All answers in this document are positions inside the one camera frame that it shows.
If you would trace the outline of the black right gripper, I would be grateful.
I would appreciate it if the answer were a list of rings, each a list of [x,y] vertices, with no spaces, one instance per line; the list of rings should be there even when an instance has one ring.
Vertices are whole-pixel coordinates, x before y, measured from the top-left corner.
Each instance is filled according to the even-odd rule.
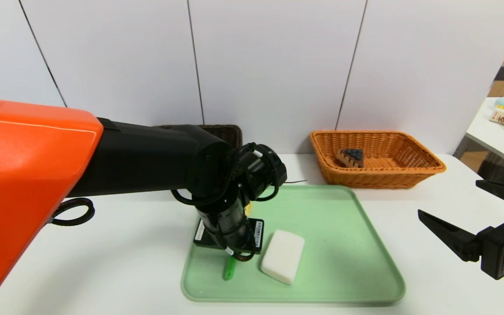
[[[504,200],[504,183],[478,180],[476,187]],[[418,219],[444,245],[464,262],[478,262],[481,270],[499,280],[504,277],[504,223],[498,227],[487,227],[474,235],[425,211],[418,210]]]

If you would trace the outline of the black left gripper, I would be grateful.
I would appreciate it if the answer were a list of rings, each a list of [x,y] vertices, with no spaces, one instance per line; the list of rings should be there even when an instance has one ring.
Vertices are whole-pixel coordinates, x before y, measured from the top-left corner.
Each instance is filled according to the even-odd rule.
[[[245,213],[241,197],[219,199],[198,206],[199,222],[194,245],[227,251],[230,255],[259,255],[263,247],[264,220]]]

